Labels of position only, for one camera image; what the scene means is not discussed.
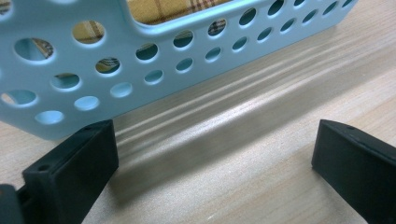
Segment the black object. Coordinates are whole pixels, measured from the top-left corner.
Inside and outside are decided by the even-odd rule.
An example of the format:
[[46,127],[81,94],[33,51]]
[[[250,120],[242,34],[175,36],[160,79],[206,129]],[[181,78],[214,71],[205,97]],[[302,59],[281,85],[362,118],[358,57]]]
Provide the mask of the black object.
[[321,120],[312,166],[369,223],[396,223],[396,148]]
[[17,192],[0,185],[0,223],[81,223],[118,166],[112,121],[87,126],[24,170]]

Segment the wood grain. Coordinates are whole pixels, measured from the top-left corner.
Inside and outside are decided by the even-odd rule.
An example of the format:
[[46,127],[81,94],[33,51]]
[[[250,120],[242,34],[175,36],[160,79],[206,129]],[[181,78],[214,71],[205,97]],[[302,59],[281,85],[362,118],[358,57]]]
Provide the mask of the wood grain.
[[[85,223],[365,223],[311,169],[320,119],[396,146],[396,2],[115,118],[120,169]],[[0,181],[59,142],[0,123]]]

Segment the basket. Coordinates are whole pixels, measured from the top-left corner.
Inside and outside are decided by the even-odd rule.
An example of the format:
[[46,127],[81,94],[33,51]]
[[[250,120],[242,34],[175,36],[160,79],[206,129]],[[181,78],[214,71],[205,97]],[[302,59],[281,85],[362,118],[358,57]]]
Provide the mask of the basket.
[[[0,15],[0,120],[59,139],[334,26],[356,2],[236,0],[145,25],[126,0],[12,0]],[[75,39],[82,21],[104,35]]]

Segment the wooden surface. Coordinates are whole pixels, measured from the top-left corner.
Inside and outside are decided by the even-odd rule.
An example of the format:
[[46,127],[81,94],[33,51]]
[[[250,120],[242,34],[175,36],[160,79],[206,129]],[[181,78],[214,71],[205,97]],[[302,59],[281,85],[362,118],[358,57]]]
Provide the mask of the wooden surface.
[[[311,169],[320,119],[396,146],[396,1],[115,119],[120,169],[85,223],[364,223]],[[59,142],[0,123],[0,182]]]

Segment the brown plaid fabric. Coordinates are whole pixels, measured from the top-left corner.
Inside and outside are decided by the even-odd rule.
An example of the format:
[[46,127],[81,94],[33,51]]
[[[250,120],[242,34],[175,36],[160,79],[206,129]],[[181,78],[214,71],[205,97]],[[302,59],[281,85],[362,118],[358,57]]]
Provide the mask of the brown plaid fabric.
[[[135,20],[145,24],[159,24],[197,11],[214,7],[231,0],[126,0]],[[10,0],[0,0],[0,15],[4,15],[11,7]],[[225,26],[225,20],[215,21],[209,27],[209,34],[216,35]],[[95,21],[79,23],[73,30],[73,35],[79,42],[95,43],[104,35],[104,28]],[[179,35],[177,38],[190,38],[191,33]],[[48,58],[53,53],[52,45],[44,40],[32,39],[35,45]],[[103,59],[96,68],[100,72],[111,71],[120,65],[116,59]]]

